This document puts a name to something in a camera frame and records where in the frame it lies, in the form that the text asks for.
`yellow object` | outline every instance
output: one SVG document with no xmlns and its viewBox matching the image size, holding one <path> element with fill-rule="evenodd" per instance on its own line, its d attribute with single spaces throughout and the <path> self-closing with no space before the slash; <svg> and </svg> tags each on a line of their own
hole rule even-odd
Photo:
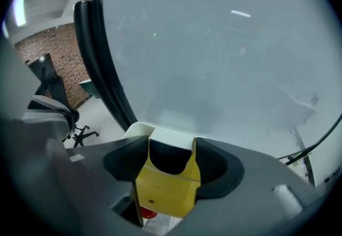
<svg viewBox="0 0 342 236">
<path fill-rule="evenodd" d="M 160 171 L 149 157 L 136 179 L 140 206 L 158 213 L 184 218 L 195 205 L 196 189 L 200 187 L 200 172 L 196 164 L 196 139 L 193 154 L 179 175 Z"/>
</svg>

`glass panel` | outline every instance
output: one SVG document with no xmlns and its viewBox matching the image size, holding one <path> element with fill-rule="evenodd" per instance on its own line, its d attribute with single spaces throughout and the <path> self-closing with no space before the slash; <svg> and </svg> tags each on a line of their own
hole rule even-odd
<svg viewBox="0 0 342 236">
<path fill-rule="evenodd" d="M 103 0 L 103 9 L 139 121 L 280 157 L 312 145 L 342 112 L 341 30 L 327 0 Z"/>
</svg>

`green object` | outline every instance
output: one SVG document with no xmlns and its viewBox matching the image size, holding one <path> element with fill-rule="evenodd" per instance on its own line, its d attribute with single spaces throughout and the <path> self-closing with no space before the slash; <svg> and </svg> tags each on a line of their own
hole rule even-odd
<svg viewBox="0 0 342 236">
<path fill-rule="evenodd" d="M 84 81 L 81 81 L 79 83 L 79 85 L 85 89 L 85 91 L 87 91 L 88 93 L 90 93 L 92 96 L 96 97 L 96 98 L 100 98 L 100 94 L 97 91 L 96 87 L 94 86 L 93 82 L 91 81 L 91 79 L 87 79 Z"/>
</svg>

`red object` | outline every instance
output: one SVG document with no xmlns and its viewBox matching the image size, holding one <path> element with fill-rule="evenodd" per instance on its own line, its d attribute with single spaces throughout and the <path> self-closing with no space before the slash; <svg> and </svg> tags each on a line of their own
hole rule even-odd
<svg viewBox="0 0 342 236">
<path fill-rule="evenodd" d="M 155 218 L 157 216 L 158 213 L 155 213 L 152 210 L 149 210 L 147 208 L 143 208 L 140 207 L 140 211 L 141 211 L 141 215 L 143 216 L 143 218 L 145 219 L 152 219 Z"/>
</svg>

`black cable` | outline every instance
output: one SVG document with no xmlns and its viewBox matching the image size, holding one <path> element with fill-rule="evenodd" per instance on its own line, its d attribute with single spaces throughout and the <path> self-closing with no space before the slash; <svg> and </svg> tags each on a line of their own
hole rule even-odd
<svg viewBox="0 0 342 236">
<path fill-rule="evenodd" d="M 286 162 L 285 165 L 291 165 L 292 163 L 295 163 L 296 161 L 306 157 L 308 155 L 309 152 L 311 152 L 314 148 L 316 148 L 320 143 L 322 143 L 328 136 L 329 134 L 332 133 L 332 131 L 334 131 L 334 129 L 336 128 L 336 126 L 338 125 L 338 123 L 342 120 L 342 113 L 340 114 L 340 116 L 337 118 L 336 122 L 331 126 L 331 128 L 329 129 L 329 131 L 327 131 L 325 133 L 324 136 L 321 137 L 320 140 L 318 140 L 314 145 L 308 147 L 307 149 L 303 150 L 299 155 L 297 155 L 296 157 L 294 157 L 293 159 L 291 159 L 290 161 Z"/>
</svg>

